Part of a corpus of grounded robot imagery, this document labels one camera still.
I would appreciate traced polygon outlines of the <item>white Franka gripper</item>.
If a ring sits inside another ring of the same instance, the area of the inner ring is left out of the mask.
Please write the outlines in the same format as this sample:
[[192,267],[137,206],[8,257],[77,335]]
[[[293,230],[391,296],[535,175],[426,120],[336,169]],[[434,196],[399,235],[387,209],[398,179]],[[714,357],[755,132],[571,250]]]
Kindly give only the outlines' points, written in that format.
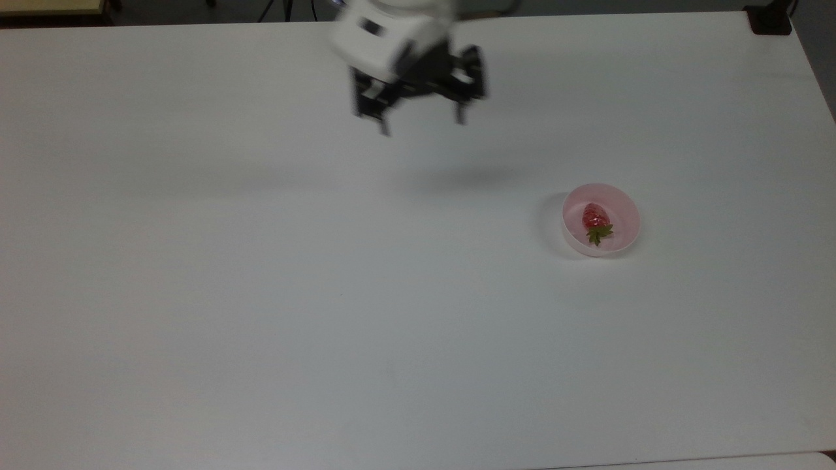
[[347,2],[330,39],[351,72],[353,113],[390,136],[386,115],[401,97],[439,93],[456,103],[456,122],[465,125],[470,104],[489,92],[479,46],[451,56],[454,21],[453,1]]

